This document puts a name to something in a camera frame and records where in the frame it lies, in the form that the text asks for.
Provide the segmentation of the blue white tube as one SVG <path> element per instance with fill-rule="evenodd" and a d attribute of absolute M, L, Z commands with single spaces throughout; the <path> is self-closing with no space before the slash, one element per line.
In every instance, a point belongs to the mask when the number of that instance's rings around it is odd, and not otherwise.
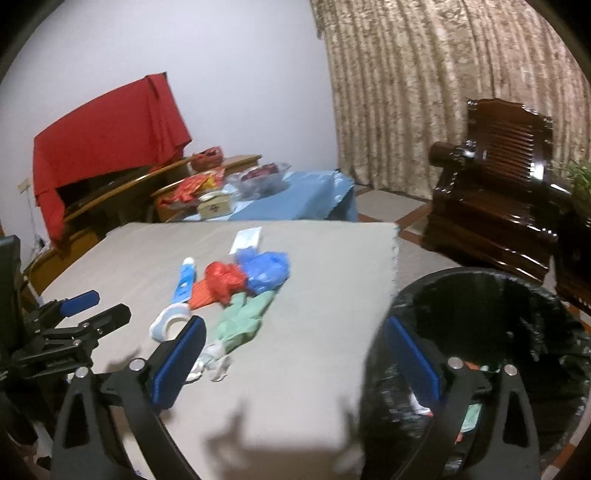
<path fill-rule="evenodd" d="M 183 259 L 180 275 L 172 296 L 172 303 L 187 303 L 192 294 L 192 287 L 197 279 L 197 270 L 192 257 Z"/>

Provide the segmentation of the red plastic bag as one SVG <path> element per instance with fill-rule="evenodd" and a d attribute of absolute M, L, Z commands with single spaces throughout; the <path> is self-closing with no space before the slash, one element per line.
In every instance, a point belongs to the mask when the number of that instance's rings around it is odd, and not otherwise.
<path fill-rule="evenodd" d="M 212 262 L 205 268 L 205 282 L 211 296 L 226 305 L 235 293 L 245 291 L 247 276 L 233 263 Z"/>

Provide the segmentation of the blue plastic bag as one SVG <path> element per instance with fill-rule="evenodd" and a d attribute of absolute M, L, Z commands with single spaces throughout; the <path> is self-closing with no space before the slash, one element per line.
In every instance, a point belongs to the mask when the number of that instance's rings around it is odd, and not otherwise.
<path fill-rule="evenodd" d="M 235 263 L 246 276 L 246 289 L 254 295 L 276 290 L 290 278 L 290 260 L 286 252 L 259 253 L 253 247 L 235 252 Z"/>

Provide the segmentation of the white blue small box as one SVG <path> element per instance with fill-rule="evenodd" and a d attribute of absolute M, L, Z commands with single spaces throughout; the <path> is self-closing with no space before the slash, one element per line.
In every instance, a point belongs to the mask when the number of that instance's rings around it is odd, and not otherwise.
<path fill-rule="evenodd" d="M 259 248 L 260 234 L 262 234 L 260 226 L 238 231 L 230 247 L 229 254 L 235 255 L 238 251 L 249 248 L 257 250 Z"/>

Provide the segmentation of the orange knitted cloth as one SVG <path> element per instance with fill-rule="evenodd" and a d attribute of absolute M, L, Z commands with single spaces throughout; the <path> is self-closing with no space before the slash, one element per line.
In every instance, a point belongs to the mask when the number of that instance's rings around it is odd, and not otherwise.
<path fill-rule="evenodd" d="M 193 284 L 188 301 L 191 310 L 219 302 L 221 302 L 221 283 L 217 280 L 204 279 Z"/>

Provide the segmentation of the black lined trash bin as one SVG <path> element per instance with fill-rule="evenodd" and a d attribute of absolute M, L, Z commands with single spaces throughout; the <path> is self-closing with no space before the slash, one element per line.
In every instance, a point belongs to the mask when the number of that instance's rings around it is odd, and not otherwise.
<path fill-rule="evenodd" d="M 386 339 L 396 316 L 444 376 L 422 406 Z M 578 427 L 590 338 L 519 277 L 453 268 L 394 297 L 370 345 L 360 406 L 366 479 L 538 479 Z"/>

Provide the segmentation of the white tape roll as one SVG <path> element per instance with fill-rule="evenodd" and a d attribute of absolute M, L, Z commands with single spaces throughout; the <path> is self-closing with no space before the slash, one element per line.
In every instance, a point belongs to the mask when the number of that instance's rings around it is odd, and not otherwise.
<path fill-rule="evenodd" d="M 163 343 L 171 339 L 170 326 L 174 323 L 186 323 L 190 319 L 190 307 L 187 303 L 173 303 L 164 308 L 149 327 L 152 340 Z"/>

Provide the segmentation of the cream tissue box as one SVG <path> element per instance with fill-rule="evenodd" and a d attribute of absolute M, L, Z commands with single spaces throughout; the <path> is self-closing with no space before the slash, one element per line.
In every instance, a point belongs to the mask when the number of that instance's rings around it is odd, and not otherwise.
<path fill-rule="evenodd" d="M 224 192 L 211 192 L 199 198 L 197 212 L 204 220 L 229 215 L 233 212 L 232 197 Z"/>

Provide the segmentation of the red cloth over furniture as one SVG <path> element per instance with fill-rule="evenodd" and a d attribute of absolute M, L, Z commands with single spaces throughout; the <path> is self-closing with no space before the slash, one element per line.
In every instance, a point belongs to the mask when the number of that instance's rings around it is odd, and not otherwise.
<path fill-rule="evenodd" d="M 164 73 L 111 90 L 34 138 L 33 189 L 48 237 L 65 239 L 58 189 L 82 180 L 180 160 L 191 136 Z"/>

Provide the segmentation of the red snack bags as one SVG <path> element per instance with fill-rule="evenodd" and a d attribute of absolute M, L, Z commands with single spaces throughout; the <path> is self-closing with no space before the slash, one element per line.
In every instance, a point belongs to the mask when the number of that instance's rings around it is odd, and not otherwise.
<path fill-rule="evenodd" d="M 159 204 L 164 207 L 184 206 L 208 192 L 221 190 L 224 173 L 224 168 L 217 167 L 187 177 L 170 194 L 161 198 Z"/>

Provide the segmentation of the red woven basket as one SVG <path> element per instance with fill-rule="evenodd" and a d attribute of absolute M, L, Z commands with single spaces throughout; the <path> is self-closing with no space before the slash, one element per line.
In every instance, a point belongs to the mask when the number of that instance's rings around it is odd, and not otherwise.
<path fill-rule="evenodd" d="M 207 150 L 192 154 L 190 156 L 190 166 L 195 172 L 211 170 L 221 166 L 224 155 L 221 147 L 211 147 Z"/>

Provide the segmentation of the blue table cloth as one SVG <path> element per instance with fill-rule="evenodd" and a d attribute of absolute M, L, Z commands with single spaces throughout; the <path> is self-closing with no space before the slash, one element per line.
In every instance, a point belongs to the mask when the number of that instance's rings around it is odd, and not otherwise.
<path fill-rule="evenodd" d="M 355 182 L 338 170 L 294 172 L 287 188 L 253 201 L 237 201 L 231 215 L 213 221 L 338 220 L 358 221 Z"/>

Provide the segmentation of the clear bag of fruit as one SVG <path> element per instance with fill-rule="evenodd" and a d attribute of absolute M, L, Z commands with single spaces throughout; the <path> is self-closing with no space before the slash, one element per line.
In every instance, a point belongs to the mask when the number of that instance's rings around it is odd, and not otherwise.
<path fill-rule="evenodd" d="M 267 163 L 231 174 L 226 183 L 242 200 L 259 200 L 287 189 L 286 175 L 290 164 Z"/>

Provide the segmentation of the green potted plant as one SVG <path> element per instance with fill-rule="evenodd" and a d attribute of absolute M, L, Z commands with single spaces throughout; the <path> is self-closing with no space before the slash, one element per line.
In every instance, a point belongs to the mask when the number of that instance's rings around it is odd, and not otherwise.
<path fill-rule="evenodd" d="M 567 173 L 572 184 L 573 194 L 580 200 L 590 202 L 591 196 L 591 163 L 569 162 Z"/>

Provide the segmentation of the brown patterned curtain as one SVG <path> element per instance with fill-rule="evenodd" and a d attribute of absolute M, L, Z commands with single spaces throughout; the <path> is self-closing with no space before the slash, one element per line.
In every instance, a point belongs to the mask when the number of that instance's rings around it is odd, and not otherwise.
<path fill-rule="evenodd" d="M 427 198 L 432 144 L 461 143 L 467 103 L 499 98 L 553 120 L 553 165 L 590 158 L 590 83 L 525 1 L 315 1 L 331 72 L 339 168 Z"/>

